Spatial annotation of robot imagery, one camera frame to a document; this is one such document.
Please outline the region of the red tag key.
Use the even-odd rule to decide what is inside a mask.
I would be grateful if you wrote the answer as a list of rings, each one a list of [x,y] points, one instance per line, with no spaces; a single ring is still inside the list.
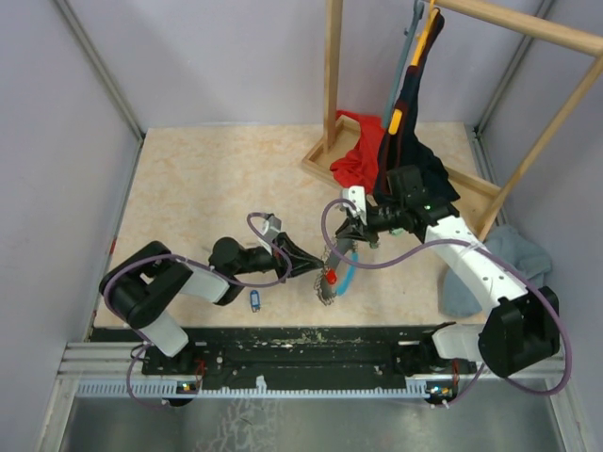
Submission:
[[[336,271],[334,269],[332,269],[332,268],[328,269],[325,272],[324,279],[325,279],[325,281],[326,281],[327,284],[329,284],[329,285],[335,285],[337,283]]]

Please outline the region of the large keyring with blue grip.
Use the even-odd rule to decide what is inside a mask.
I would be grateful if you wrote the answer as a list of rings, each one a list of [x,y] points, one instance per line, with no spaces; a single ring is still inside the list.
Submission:
[[[359,261],[360,242],[335,236],[331,238],[331,242],[346,258],[353,262]],[[324,266],[315,280],[314,289],[318,300],[323,305],[330,306],[350,289],[356,267],[343,262],[329,246],[325,247],[322,259]]]

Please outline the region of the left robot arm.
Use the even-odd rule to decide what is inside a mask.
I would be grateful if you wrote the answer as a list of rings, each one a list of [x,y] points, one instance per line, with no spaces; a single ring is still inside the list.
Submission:
[[[194,366],[196,351],[167,312],[177,295],[226,306],[246,286],[238,275],[273,271],[281,283],[321,268],[320,259],[299,248],[285,233],[253,248],[223,237],[214,244],[207,265],[173,254],[163,243],[152,241],[107,273],[99,293],[113,314],[159,348],[168,368],[183,374]]]

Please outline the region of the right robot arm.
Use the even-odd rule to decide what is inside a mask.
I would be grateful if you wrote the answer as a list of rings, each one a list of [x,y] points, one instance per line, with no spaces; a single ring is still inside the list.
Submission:
[[[558,353],[556,295],[546,287],[528,287],[495,262],[453,204],[428,191],[418,168],[393,169],[387,181],[389,198],[376,206],[367,202],[361,186],[342,189],[347,219],[336,238],[374,244],[384,232],[414,234],[448,265],[487,315],[482,326],[452,324],[436,330],[420,350],[422,364],[439,373],[454,359],[483,362],[508,378]]]

